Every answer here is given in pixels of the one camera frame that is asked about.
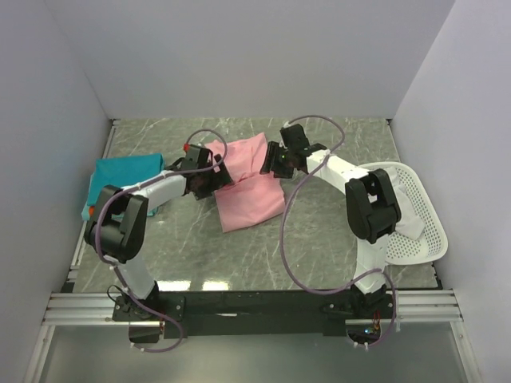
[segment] marble tabletop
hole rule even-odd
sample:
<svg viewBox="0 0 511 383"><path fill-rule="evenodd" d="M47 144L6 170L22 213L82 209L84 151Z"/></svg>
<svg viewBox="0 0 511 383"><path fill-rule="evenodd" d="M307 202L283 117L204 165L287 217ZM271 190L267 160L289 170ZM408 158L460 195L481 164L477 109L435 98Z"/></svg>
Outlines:
<svg viewBox="0 0 511 383"><path fill-rule="evenodd" d="M336 154L353 164L399 160L384 119L336 118L346 130L346 143ZM227 141L264 132L280 140L280 118L194 118L120 120L114 126L109 156L160 152L166 163L183 155L186 138L198 128L212 128ZM331 146L339 132L327 122L304 120L311 143ZM201 133L195 142L215 137ZM303 174L281 180L285 196ZM223 234L214 197L196 201L193 195L175 199L148 218L141 254L161 290L286 290L298 288L283 268L278 248L280 216L255 227ZM344 195L312 179L300 190L286 226L286 255L296 276L314 288L332 288L355 272L356 241L347 224ZM438 287L431 263L388 266L399 288ZM74 292L104 292L117 280L84 246Z"/></svg>

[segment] blue cloth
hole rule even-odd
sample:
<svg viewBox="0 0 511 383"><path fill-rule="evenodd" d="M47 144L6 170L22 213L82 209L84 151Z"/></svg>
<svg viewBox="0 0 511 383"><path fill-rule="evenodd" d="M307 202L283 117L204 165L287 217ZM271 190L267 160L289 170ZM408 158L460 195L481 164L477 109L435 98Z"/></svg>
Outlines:
<svg viewBox="0 0 511 383"><path fill-rule="evenodd" d="M164 168L160 153L147 156L130 156L96 160L92 174L87 202L81 212L84 220L89 219L89 207L96 204L101 189L106 185L122 188L156 176Z"/></svg>

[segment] pink cloth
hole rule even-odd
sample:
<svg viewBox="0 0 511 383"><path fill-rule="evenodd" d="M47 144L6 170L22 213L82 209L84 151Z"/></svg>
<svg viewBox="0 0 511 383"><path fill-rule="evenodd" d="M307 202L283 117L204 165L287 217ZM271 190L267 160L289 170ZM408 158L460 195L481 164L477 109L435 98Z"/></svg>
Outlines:
<svg viewBox="0 0 511 383"><path fill-rule="evenodd" d="M206 144L213 154L223 154L218 140ZM230 142L225 166L234 184L215 191L224 233L254 226L284 211L284 193L273 174L259 174L266 156L266 137Z"/></svg>

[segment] white laundry basket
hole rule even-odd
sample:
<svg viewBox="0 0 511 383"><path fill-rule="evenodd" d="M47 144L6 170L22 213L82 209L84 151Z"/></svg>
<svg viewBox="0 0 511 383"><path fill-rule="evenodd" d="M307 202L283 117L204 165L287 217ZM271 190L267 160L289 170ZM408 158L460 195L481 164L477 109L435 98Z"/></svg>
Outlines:
<svg viewBox="0 0 511 383"><path fill-rule="evenodd" d="M447 252L447 236L433 204L422 186L421 180L412 168L400 162L374 162L360 165L370 170L395 168L406 194L414 205L415 212L426 225L417 241L394 232L389 239L386 261L393 265L415 265L441 258Z"/></svg>

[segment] white wall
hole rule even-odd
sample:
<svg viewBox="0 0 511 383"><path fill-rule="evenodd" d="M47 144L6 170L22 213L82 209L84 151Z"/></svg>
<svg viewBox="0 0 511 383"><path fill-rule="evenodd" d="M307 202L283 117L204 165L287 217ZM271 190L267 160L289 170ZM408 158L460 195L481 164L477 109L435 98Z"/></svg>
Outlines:
<svg viewBox="0 0 511 383"><path fill-rule="evenodd" d="M454 287L485 381L511 379L511 2L457 0L394 118L450 241Z"/></svg>
<svg viewBox="0 0 511 383"><path fill-rule="evenodd" d="M0 4L0 381L25 374L65 281L108 120L41 0Z"/></svg>
<svg viewBox="0 0 511 383"><path fill-rule="evenodd" d="M453 0L46 0L110 117L393 117Z"/></svg>

